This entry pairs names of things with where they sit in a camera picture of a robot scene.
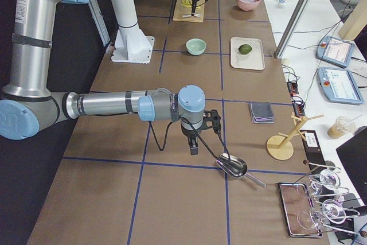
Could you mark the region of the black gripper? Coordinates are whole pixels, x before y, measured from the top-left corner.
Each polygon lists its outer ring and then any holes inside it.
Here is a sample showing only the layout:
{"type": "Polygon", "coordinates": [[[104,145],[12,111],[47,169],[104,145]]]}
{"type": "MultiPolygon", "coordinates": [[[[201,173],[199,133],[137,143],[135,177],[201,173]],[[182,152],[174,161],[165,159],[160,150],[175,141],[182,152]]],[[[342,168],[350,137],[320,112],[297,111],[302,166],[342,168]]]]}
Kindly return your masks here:
{"type": "Polygon", "coordinates": [[[188,144],[190,147],[190,155],[198,155],[198,135],[194,132],[190,124],[181,121],[182,133],[188,138],[188,144]]]}
{"type": "Polygon", "coordinates": [[[195,14],[196,14],[196,6],[197,6],[198,1],[199,0],[191,0],[191,4],[192,4],[191,16],[195,16],[195,14]]]}

